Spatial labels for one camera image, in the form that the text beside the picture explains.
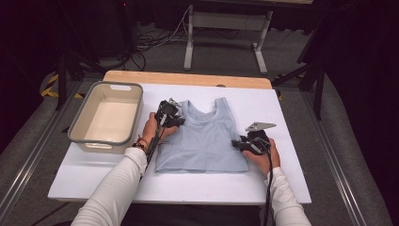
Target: finger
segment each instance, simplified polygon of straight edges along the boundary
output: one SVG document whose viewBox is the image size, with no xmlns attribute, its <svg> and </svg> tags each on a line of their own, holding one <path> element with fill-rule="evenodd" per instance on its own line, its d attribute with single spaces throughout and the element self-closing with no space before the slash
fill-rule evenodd
<svg viewBox="0 0 399 226">
<path fill-rule="evenodd" d="M 276 146 L 276 142 L 274 141 L 273 138 L 269 138 L 269 142 L 272 146 Z"/>
<path fill-rule="evenodd" d="M 243 151 L 243 155 L 246 157 L 246 158 L 248 158 L 249 160 L 251 160 L 251 161 L 255 161 L 255 154 L 254 153 L 252 153 L 252 152 L 250 152 L 250 151 L 247 151 L 247 150 L 244 150 Z"/>
<path fill-rule="evenodd" d="M 171 134 L 174 134 L 178 130 L 177 126 L 172 126 L 168 129 L 165 130 L 165 136 L 169 136 Z"/>
</svg>

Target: garment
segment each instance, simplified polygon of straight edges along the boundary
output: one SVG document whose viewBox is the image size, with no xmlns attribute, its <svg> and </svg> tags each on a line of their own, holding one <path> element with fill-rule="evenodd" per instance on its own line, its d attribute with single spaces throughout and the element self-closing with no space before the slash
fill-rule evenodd
<svg viewBox="0 0 399 226">
<path fill-rule="evenodd" d="M 183 125 L 158 145 L 157 172 L 240 172 L 247 160 L 232 147 L 239 140 L 226 98 L 215 99 L 213 111 L 203 113 L 190 101 L 181 102 Z"/>
<path fill-rule="evenodd" d="M 72 225 L 120 225 L 146 166 L 143 151 L 127 149 L 125 157 L 104 177 L 79 210 Z M 277 225 L 311 225 L 282 170 L 274 168 L 273 174 L 271 198 Z"/>
</svg>

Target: hand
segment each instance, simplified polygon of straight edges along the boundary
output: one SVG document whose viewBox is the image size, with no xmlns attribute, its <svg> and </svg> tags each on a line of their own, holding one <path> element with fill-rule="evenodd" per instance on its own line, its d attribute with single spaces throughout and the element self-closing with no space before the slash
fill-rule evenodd
<svg viewBox="0 0 399 226">
<path fill-rule="evenodd" d="M 150 144 L 152 138 L 155 137 L 155 131 L 157 128 L 158 128 L 158 123 L 155 119 L 155 112 L 151 112 L 150 117 L 144 126 L 142 138 L 145 139 Z M 162 127 L 161 130 L 159 131 L 159 134 L 160 135 L 162 134 L 161 139 L 175 133 L 177 129 L 178 129 L 177 126 L 173 126 L 170 128 Z M 144 141 L 140 140 L 139 142 L 147 147 L 147 144 Z"/>
<path fill-rule="evenodd" d="M 270 153 L 272 157 L 272 166 L 273 168 L 279 167 L 280 166 L 280 161 L 279 161 L 279 152 L 277 151 L 276 148 L 276 143 L 274 139 L 270 138 Z M 265 177 L 267 177 L 267 173 L 270 171 L 270 162 L 269 162 L 269 157 L 267 154 L 263 155 L 256 155 L 250 151 L 243 151 L 243 155 L 254 162 L 257 166 L 258 169 Z"/>
</svg>

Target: white tabletop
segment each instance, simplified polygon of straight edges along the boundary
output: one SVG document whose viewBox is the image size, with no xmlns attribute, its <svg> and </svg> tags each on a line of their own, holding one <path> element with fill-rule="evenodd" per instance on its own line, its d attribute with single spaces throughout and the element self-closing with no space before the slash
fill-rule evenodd
<svg viewBox="0 0 399 226">
<path fill-rule="evenodd" d="M 203 112 L 211 111 L 216 98 L 226 97 L 240 135 L 246 135 L 245 129 L 255 121 L 275 123 L 277 127 L 267 129 L 265 132 L 276 140 L 281 167 L 296 198 L 301 203 L 311 202 L 274 90 L 141 85 L 144 89 L 144 105 L 137 131 L 142 131 L 150 112 L 156 111 L 159 103 L 170 97 L 177 102 L 190 100 Z M 251 162 L 248 162 L 249 171 L 244 173 L 155 173 L 156 155 L 157 152 L 139 184 L 134 202 L 264 204 L 266 186 L 263 176 Z M 105 175 L 122 158 L 122 154 L 86 153 L 72 143 L 48 197 L 62 201 L 88 199 Z"/>
</svg>

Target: gray carpet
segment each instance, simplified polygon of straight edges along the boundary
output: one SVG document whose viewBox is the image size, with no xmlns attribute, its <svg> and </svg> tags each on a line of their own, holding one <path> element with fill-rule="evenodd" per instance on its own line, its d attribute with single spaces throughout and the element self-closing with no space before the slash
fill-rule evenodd
<svg viewBox="0 0 399 226">
<path fill-rule="evenodd" d="M 153 28 L 149 26 L 142 29 L 145 31 Z M 231 31 L 223 32 L 226 36 L 234 35 Z M 234 40 L 227 40 L 213 31 L 200 32 L 195 37 L 192 70 L 189 73 L 263 77 L 258 71 L 248 40 L 255 40 L 256 37 L 256 33 L 246 34 L 241 31 Z M 300 31 L 271 30 L 263 46 L 263 56 L 269 71 L 266 77 L 273 80 L 279 73 L 288 73 L 298 68 L 300 65 L 295 61 L 308 38 L 309 36 L 303 35 Z M 152 48 L 144 53 L 147 61 L 146 71 L 187 73 L 183 70 L 184 53 L 183 41 Z M 134 60 L 139 65 L 143 63 L 139 56 L 135 56 Z M 132 61 L 129 61 L 125 68 L 137 71 L 137 66 Z M 87 77 L 79 92 L 87 92 L 91 84 L 100 79 Z M 297 81 L 293 79 L 285 85 L 291 86 L 296 83 Z M 323 142 L 312 122 L 313 115 L 306 107 L 302 93 L 294 88 L 275 89 L 281 90 L 282 112 L 311 193 L 312 203 L 304 205 L 304 208 L 312 225 L 354 225 L 328 164 Z M 82 101 L 82 99 L 72 99 L 5 225 L 32 225 L 58 207 L 62 207 L 38 224 L 55 225 L 72 220 L 78 208 L 83 205 L 73 202 L 64 206 L 63 202 L 47 198 L 56 170 L 70 145 L 68 136 L 63 130 L 70 126 Z M 45 130 L 55 107 L 56 98 L 45 97 L 35 114 L 0 156 L 1 197 L 6 196 L 18 170 Z M 335 154 L 353 188 L 365 223 L 391 225 L 385 204 L 353 136 L 340 97 L 328 79 L 323 96 L 322 119 Z"/>
</svg>

